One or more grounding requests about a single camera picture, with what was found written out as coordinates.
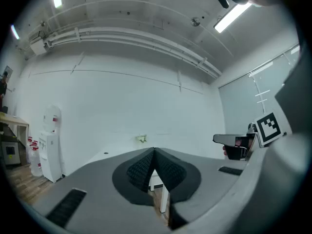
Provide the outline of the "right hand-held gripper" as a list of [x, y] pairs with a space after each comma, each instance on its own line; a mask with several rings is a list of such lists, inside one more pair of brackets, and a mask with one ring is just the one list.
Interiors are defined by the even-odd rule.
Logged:
[[[269, 147], [275, 140], [287, 135], [282, 130], [280, 121], [274, 112], [265, 113], [248, 126], [246, 135], [215, 134], [213, 142], [223, 144], [224, 155], [230, 160], [249, 160], [255, 150]], [[248, 147], [232, 147], [240, 141], [249, 138]]]

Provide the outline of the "water jug on dispenser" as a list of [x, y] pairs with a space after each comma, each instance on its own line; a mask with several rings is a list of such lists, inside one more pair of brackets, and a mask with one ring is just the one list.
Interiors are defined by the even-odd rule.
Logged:
[[61, 110], [55, 105], [49, 105], [43, 115], [43, 129], [49, 133], [57, 133], [59, 131], [61, 121]]

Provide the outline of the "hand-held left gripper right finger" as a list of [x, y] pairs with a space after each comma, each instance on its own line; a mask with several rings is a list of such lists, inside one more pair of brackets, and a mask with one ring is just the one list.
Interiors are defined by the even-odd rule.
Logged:
[[155, 170], [170, 194], [169, 227], [178, 229], [206, 213], [234, 186], [246, 165], [155, 148]]

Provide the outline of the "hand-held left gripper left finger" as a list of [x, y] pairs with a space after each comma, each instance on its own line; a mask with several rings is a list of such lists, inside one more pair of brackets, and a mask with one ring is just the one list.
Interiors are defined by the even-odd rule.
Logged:
[[157, 216], [154, 207], [130, 203], [113, 185], [115, 168], [144, 151], [131, 151], [82, 166], [55, 183], [33, 204], [33, 208], [42, 216], [47, 216], [71, 189], [80, 189], [86, 195], [65, 227], [71, 233], [170, 233], [171, 230]]

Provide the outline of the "gray box with dark window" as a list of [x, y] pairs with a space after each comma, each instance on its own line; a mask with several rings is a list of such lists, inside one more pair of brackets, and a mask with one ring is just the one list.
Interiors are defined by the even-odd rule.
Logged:
[[2, 124], [0, 134], [0, 157], [5, 166], [26, 165], [26, 152], [22, 143], [7, 124]]

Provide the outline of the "white ceiling pipe run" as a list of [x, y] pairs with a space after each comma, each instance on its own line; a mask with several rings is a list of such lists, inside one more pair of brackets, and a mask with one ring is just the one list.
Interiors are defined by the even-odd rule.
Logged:
[[49, 47], [53, 47], [83, 41], [112, 42], [143, 47], [182, 60], [215, 79], [222, 75], [222, 72], [208, 62], [206, 57], [202, 57], [174, 41], [139, 30], [119, 27], [81, 29], [76, 27], [74, 30], [59, 35], [50, 35], [44, 42]]

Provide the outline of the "white table leg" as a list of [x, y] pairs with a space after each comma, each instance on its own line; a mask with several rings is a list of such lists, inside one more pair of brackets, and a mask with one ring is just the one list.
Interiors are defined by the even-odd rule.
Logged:
[[153, 171], [152, 176], [150, 178], [149, 186], [150, 191], [154, 191], [156, 186], [162, 185], [162, 194], [161, 194], [161, 201], [160, 201], [160, 212], [164, 214], [167, 209], [167, 202], [169, 197], [169, 192], [167, 188], [165, 187], [164, 183], [160, 179], [158, 173], [156, 170]]

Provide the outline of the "frosted glass partition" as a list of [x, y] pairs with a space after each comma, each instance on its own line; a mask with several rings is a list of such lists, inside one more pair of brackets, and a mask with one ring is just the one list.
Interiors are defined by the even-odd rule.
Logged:
[[297, 63], [299, 50], [300, 46], [297, 45], [219, 88], [225, 133], [245, 134], [249, 123], [271, 112], [276, 116], [282, 132], [292, 133], [275, 95], [285, 85], [286, 78]]

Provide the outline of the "white cabinet at left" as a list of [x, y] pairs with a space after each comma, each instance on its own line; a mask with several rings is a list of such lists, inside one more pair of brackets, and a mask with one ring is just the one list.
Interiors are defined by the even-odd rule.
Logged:
[[49, 181], [56, 183], [62, 178], [59, 158], [59, 137], [54, 132], [41, 131], [38, 144], [43, 175]]

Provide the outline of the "light wooden side desk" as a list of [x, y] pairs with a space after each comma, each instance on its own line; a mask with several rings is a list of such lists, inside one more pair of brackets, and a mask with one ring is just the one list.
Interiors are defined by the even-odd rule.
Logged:
[[7, 124], [19, 141], [27, 142], [29, 123], [20, 117], [11, 116], [3, 112], [0, 112], [0, 122]]

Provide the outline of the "spare water jug red label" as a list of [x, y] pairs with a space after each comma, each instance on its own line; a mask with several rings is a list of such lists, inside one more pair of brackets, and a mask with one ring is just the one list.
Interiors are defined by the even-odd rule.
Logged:
[[37, 141], [33, 141], [30, 144], [29, 158], [30, 158], [30, 162], [31, 162], [31, 173], [32, 173], [32, 175], [35, 177], [43, 176], [40, 157], [39, 157], [39, 147], [38, 147]]
[[31, 136], [29, 136], [27, 138], [27, 142], [26, 142], [26, 161], [28, 164], [31, 163], [31, 145], [32, 145], [32, 140], [33, 138]]

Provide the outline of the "white ceiling junction box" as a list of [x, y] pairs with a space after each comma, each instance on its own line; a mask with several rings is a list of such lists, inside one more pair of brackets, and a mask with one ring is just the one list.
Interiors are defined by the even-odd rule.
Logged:
[[47, 52], [46, 43], [43, 41], [43, 39], [31, 43], [30, 48], [32, 49], [32, 51], [36, 56], [45, 54]]

